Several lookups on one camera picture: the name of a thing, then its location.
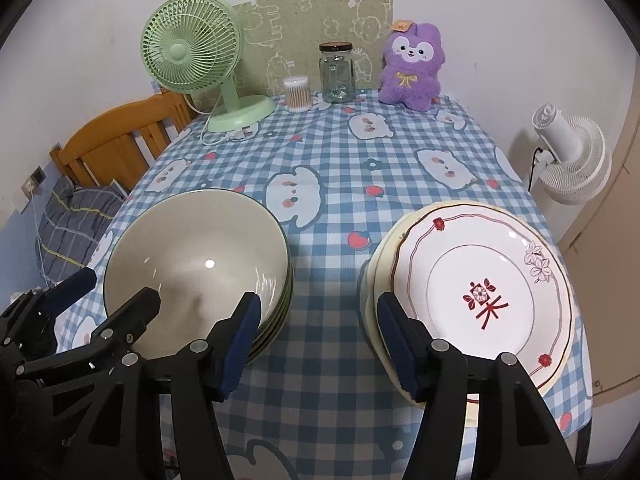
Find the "scalloped yellow flower plate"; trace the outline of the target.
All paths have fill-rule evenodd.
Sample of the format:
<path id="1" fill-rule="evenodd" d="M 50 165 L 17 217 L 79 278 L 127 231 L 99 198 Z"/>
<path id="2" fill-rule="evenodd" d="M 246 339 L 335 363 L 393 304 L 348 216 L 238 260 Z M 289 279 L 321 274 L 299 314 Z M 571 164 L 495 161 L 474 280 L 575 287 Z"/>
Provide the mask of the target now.
<path id="1" fill-rule="evenodd" d="M 378 360 L 386 371 L 388 378 L 390 378 L 390 382 L 409 404 L 414 408 L 420 408 L 420 410 L 423 410 L 425 408 L 425 404 L 414 402 L 411 399 L 411 396 L 409 396 L 409 393 L 401 388 L 395 367 L 387 354 L 380 330 L 378 329 L 378 321 L 376 320 L 373 307 L 374 279 L 376 268 L 378 267 L 378 260 L 380 260 L 379 255 L 372 256 L 364 269 L 360 287 L 360 310 L 363 319 L 364 331 L 367 333 L 373 352 L 378 357 Z"/>

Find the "grey plaid pillow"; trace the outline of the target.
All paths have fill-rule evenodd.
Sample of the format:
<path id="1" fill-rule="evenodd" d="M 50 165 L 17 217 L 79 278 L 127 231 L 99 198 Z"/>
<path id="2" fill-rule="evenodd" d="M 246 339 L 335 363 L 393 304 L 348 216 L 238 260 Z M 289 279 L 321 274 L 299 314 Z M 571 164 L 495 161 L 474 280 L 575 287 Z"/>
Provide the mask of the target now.
<path id="1" fill-rule="evenodd" d="M 36 256 L 43 281 L 58 284 L 86 266 L 108 226 L 125 203 L 124 189 L 85 188 L 60 177 L 38 222 Z"/>

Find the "wooden bed headboard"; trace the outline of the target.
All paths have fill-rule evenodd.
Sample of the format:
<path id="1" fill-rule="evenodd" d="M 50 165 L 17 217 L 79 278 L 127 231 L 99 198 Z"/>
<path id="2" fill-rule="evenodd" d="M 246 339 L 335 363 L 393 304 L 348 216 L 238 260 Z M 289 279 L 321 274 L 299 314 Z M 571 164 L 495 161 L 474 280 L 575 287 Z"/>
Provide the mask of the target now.
<path id="1" fill-rule="evenodd" d="M 117 181 L 130 191 L 151 166 L 142 150 L 158 159 L 168 148 L 166 122 L 182 130 L 195 117 L 184 96 L 162 91 L 94 118 L 65 145 L 52 148 L 50 156 L 63 176 L 84 188 Z"/>

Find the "beige door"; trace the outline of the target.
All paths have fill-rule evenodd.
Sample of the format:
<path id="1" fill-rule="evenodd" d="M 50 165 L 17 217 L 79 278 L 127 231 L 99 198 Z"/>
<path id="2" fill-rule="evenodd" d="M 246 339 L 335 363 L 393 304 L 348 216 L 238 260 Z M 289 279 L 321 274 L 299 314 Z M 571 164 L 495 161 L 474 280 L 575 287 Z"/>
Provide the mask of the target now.
<path id="1" fill-rule="evenodd" d="M 561 240 L 589 346 L 598 405 L 639 390 L 639 73 L 612 176 Z"/>

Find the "blue checkered tablecloth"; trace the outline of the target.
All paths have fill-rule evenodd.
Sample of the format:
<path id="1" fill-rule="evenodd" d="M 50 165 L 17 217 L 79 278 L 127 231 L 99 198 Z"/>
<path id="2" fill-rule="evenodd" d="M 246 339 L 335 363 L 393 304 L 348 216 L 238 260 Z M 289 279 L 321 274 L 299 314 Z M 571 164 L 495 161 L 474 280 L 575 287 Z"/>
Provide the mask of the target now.
<path id="1" fill-rule="evenodd" d="M 294 298 L 279 337 L 216 408 L 236 476 L 395 479 L 421 419 L 364 336 L 362 272 L 405 214 L 441 200 L 506 209 L 549 228 L 506 156 L 463 107 L 426 113 L 364 92 L 306 113 L 279 107 L 241 141 L 216 142 L 191 122 L 141 179 L 106 231 L 113 245 L 139 214 L 197 188 L 264 200 L 282 185 L 303 195 L 274 215 L 290 242 Z"/>

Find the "white standing fan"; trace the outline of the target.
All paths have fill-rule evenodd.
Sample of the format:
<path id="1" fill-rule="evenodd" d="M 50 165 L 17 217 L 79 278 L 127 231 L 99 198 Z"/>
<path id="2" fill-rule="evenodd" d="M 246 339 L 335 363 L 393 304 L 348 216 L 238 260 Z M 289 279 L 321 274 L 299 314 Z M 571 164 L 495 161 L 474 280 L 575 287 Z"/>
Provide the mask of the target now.
<path id="1" fill-rule="evenodd" d="M 574 206 L 593 200 L 608 183 L 612 156 L 601 128 L 585 116 L 565 116 L 551 103 L 533 114 L 542 142 L 533 157 L 529 188 L 540 183 L 555 202 Z"/>

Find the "cotton swab container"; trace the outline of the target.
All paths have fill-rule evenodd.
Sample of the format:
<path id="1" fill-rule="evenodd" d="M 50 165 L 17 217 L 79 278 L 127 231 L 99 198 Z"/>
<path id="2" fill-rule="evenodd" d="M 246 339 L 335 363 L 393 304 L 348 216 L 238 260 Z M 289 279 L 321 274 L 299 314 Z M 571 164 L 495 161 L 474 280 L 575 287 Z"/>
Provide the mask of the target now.
<path id="1" fill-rule="evenodd" d="M 285 102 L 292 113 L 306 112 L 312 107 L 312 97 L 307 76 L 289 76 L 282 80 Z"/>

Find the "green desk fan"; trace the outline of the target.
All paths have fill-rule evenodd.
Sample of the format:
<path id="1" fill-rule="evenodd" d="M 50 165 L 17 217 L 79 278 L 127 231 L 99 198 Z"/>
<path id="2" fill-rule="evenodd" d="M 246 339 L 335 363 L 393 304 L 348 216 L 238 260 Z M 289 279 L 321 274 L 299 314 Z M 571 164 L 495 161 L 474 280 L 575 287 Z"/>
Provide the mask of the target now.
<path id="1" fill-rule="evenodd" d="M 143 65 L 157 83 L 184 94 L 218 89 L 221 106 L 206 122 L 226 133 L 261 122 L 276 109 L 269 96 L 239 96 L 234 71 L 244 46 L 235 10 L 221 0 L 168 0 L 146 21 L 140 39 Z"/>

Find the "glass jar black lid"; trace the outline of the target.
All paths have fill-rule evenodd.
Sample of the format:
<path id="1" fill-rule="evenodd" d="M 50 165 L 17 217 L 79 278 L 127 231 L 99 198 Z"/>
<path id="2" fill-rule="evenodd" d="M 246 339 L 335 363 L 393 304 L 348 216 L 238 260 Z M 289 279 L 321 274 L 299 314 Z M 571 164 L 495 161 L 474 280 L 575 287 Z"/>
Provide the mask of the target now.
<path id="1" fill-rule="evenodd" d="M 322 99 L 331 104 L 347 103 L 355 99 L 352 43 L 331 41 L 320 44 L 319 70 Z"/>

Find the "purple plush bunny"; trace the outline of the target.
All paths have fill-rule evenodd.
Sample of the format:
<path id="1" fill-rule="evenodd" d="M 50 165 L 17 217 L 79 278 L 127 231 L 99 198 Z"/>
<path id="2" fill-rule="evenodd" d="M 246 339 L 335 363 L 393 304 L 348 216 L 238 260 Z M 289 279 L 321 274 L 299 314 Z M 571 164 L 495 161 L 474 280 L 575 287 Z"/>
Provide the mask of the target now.
<path id="1" fill-rule="evenodd" d="M 439 97 L 438 73 L 445 61 L 442 36 L 435 25 L 396 21 L 383 50 L 378 100 L 426 112 Z"/>

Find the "wall power outlet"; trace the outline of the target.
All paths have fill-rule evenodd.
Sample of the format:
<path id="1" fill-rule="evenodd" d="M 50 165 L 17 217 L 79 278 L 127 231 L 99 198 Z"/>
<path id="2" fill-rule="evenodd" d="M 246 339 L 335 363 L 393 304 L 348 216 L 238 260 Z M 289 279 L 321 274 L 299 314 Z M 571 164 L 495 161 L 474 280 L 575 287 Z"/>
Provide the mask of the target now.
<path id="1" fill-rule="evenodd" d="M 22 184 L 21 190 L 23 194 L 30 200 L 44 180 L 46 180 L 46 174 L 43 169 L 38 166 Z"/>

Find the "green patterned wall mat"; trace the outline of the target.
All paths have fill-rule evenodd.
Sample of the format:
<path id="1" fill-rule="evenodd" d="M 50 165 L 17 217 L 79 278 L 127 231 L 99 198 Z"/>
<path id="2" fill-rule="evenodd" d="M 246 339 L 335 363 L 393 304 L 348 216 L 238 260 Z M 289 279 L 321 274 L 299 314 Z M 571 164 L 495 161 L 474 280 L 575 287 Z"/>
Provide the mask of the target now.
<path id="1" fill-rule="evenodd" d="M 256 0 L 233 9 L 243 27 L 244 47 L 234 72 L 240 96 L 280 96 L 282 80 L 306 76 L 321 89 L 320 44 L 352 44 L 356 87 L 380 86 L 383 49 L 393 21 L 394 0 Z"/>

